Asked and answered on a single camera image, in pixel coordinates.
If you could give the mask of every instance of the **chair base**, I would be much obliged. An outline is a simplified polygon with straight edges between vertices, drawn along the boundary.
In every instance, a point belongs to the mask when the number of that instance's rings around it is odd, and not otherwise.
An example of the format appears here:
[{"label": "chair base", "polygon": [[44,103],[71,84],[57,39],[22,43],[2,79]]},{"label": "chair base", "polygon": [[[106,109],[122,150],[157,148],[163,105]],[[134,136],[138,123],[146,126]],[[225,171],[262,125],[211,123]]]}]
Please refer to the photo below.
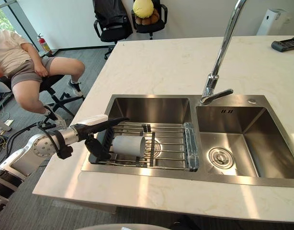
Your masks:
[{"label": "chair base", "polygon": [[55,103],[50,103],[48,104],[49,106],[52,107],[53,112],[55,112],[58,108],[62,108],[64,109],[69,115],[71,115],[72,117],[75,117],[75,115],[69,110],[67,109],[64,105],[69,103],[69,102],[73,102],[79,99],[82,99],[84,101],[85,97],[81,96],[81,97],[71,97],[69,93],[64,92],[60,99],[58,99],[55,95],[54,95],[54,91],[50,92],[48,91],[51,95],[51,98],[55,101]]},{"label": "chair base", "polygon": [[109,46],[109,51],[108,51],[108,52],[106,52],[106,53],[104,54],[104,59],[105,59],[105,60],[107,60],[107,59],[108,59],[108,55],[112,53],[112,51],[113,51],[113,49],[114,49],[115,45],[114,45],[114,46]]}]

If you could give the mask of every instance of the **black device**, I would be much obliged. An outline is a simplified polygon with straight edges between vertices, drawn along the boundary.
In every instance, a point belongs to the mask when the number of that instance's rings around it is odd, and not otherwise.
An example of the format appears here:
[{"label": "black device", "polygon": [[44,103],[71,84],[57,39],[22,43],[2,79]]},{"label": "black device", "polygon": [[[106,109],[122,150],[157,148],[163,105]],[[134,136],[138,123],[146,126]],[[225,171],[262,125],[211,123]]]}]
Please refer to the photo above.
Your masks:
[{"label": "black device", "polygon": [[279,52],[285,52],[294,49],[294,37],[283,41],[274,41],[271,47]]}]

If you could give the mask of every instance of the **yellow ball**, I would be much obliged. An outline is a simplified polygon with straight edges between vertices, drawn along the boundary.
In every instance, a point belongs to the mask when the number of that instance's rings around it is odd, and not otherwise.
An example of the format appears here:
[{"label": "yellow ball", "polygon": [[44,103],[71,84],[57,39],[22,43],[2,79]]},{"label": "yellow ball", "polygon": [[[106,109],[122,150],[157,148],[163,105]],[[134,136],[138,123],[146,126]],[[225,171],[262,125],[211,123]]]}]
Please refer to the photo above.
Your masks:
[{"label": "yellow ball", "polygon": [[152,0],[135,0],[133,11],[140,18],[148,18],[153,12]]}]

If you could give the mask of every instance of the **marble countertop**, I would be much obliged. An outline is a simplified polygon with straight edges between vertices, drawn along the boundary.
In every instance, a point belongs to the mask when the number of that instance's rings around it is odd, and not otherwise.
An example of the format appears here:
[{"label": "marble countertop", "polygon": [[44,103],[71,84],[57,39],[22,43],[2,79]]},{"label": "marble countertop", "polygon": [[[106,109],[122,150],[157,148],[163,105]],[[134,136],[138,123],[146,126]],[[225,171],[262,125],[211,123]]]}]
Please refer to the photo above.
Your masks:
[{"label": "marble countertop", "polygon": [[[294,50],[272,41],[292,36],[233,37],[216,91],[265,95],[294,144]],[[103,114],[112,94],[201,94],[221,37],[119,42],[73,124]],[[84,143],[73,156],[53,156],[34,194],[110,206],[139,207],[224,218],[294,222],[294,188],[82,172]]]}]

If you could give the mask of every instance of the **red fire extinguisher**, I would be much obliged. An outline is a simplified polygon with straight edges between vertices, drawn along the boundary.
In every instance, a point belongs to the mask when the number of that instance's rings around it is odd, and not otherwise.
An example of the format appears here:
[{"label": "red fire extinguisher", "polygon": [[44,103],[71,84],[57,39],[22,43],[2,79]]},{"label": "red fire extinguisher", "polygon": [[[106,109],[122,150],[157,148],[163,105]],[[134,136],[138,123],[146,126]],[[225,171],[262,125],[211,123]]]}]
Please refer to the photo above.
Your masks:
[{"label": "red fire extinguisher", "polygon": [[47,42],[42,37],[43,36],[41,36],[41,34],[38,35],[38,37],[37,37],[38,42],[41,44],[41,46],[43,47],[43,49],[44,49],[45,52],[49,52],[50,54],[52,54],[52,51],[49,48]]}]

